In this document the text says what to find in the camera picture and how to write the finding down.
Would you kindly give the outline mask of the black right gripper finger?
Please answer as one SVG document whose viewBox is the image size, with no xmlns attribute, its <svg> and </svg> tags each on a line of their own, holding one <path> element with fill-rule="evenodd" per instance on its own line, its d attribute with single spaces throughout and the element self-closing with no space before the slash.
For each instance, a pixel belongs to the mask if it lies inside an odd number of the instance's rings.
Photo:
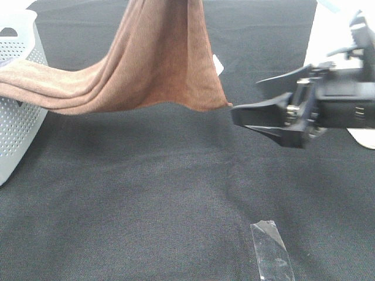
<svg viewBox="0 0 375 281">
<path fill-rule="evenodd" d="M 296 116 L 289 118 L 287 106 L 292 93 L 287 92 L 270 100 L 243 104 L 231 109 L 235 125 L 258 132 L 280 146 L 304 148 L 308 143 L 308 121 Z"/>
<path fill-rule="evenodd" d="M 266 78 L 256 82 L 256 84 L 278 84 L 278 83 L 292 83 L 300 78 L 308 76 L 312 69 L 312 65 L 308 64 L 306 66 L 300 67 L 296 70 L 292 70 L 288 73 L 281 74 L 279 76 Z"/>
</svg>

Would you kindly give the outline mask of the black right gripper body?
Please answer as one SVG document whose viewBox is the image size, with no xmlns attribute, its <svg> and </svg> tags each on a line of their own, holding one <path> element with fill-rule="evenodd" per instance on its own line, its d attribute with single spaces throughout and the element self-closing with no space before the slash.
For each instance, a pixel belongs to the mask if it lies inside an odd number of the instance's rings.
<svg viewBox="0 0 375 281">
<path fill-rule="evenodd" d="M 314 138 L 325 128 L 374 128 L 374 71 L 365 65 L 339 69 L 333 62 L 285 75 L 286 139 Z"/>
</svg>

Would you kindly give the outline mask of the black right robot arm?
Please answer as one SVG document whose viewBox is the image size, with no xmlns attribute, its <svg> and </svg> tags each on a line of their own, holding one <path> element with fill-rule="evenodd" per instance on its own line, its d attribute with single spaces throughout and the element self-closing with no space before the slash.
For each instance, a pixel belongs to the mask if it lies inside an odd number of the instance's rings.
<svg viewBox="0 0 375 281">
<path fill-rule="evenodd" d="M 373 129 L 374 32 L 359 13 L 350 31 L 354 44 L 331 55 L 356 57 L 361 67 L 338 69 L 327 61 L 261 80 L 267 99 L 233 107 L 233 123 L 289 148 L 303 148 L 326 128 Z"/>
</svg>

